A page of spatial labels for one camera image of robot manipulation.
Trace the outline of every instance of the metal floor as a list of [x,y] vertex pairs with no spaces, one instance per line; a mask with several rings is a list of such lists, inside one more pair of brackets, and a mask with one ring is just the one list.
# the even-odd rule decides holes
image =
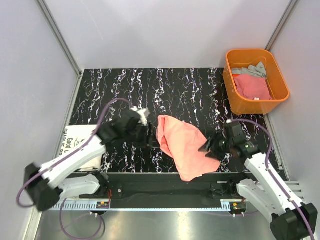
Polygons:
[[[248,213],[255,209],[248,205]],[[65,226],[85,214],[64,211]],[[233,218],[228,213],[209,212],[107,212],[103,215],[106,230],[101,240],[274,240],[267,220],[260,214]],[[76,238],[92,236],[99,220],[86,216],[67,228]],[[59,211],[42,216],[37,240],[69,240],[60,230]]]

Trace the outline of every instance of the black cable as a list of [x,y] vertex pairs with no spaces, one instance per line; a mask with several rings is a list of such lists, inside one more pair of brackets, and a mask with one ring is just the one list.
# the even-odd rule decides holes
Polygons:
[[223,195],[223,194],[225,194],[226,192],[228,191],[228,189],[227,190],[225,190],[224,192],[218,192],[217,190],[215,190],[215,189],[211,189],[211,190],[209,190],[209,192],[214,192],[214,193],[216,193],[216,194],[220,194],[220,195]]

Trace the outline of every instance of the gray cloth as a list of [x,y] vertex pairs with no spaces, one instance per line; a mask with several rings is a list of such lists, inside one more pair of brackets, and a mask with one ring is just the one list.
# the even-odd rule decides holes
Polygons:
[[232,68],[232,74],[249,74],[253,77],[267,78],[266,68],[262,61],[257,66],[250,65],[248,68]]

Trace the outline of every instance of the gray wall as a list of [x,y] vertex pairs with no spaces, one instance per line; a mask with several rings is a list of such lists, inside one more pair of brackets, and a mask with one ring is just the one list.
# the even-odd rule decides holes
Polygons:
[[80,68],[224,67],[265,48],[290,0],[46,0]]
[[292,180],[320,210],[320,1],[300,1],[272,53],[291,92],[270,118]]
[[54,156],[77,78],[36,1],[0,1],[0,12],[0,231],[20,240],[24,167]]

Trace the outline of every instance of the ruler strip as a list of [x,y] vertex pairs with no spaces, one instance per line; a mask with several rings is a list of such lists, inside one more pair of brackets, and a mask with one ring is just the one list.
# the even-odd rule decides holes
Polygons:
[[[69,211],[126,211],[126,212],[230,212],[230,202],[221,200],[221,207],[207,208],[107,208],[99,207],[101,202],[108,204],[109,199],[79,199],[68,198],[63,210]],[[50,210],[60,210],[63,201],[59,201]]]

